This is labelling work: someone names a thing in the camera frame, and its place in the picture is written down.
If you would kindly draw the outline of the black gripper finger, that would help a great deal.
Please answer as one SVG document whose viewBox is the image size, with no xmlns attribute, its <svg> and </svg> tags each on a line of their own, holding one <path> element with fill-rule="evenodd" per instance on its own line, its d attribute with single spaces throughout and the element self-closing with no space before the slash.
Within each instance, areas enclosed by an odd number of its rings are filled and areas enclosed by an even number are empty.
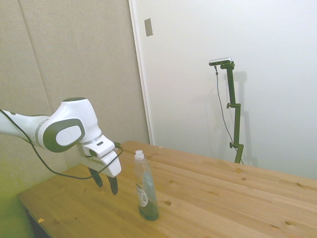
<svg viewBox="0 0 317 238">
<path fill-rule="evenodd" d="M 103 181 L 98 173 L 98 171 L 89 168 L 89 172 L 92 176 L 92 178 L 94 179 L 95 183 L 97 184 L 98 187 L 102 187 L 103 186 Z"/>
<path fill-rule="evenodd" d="M 113 195 L 116 195 L 116 194 L 118 193 L 117 177 L 107 176 L 107 179 L 108 179 L 108 181 L 109 181 L 112 194 L 113 194 Z"/>
</svg>

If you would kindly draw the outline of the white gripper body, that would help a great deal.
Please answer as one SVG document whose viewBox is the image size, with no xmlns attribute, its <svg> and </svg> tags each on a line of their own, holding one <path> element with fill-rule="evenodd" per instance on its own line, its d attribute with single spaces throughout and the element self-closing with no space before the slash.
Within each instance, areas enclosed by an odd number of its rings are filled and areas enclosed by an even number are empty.
<svg viewBox="0 0 317 238">
<path fill-rule="evenodd" d="M 110 177 L 116 177 L 121 172 L 121 164 L 117 153 L 114 151 L 114 144 L 91 143 L 77 144 L 80 153 L 80 163 L 102 171 Z"/>
</svg>

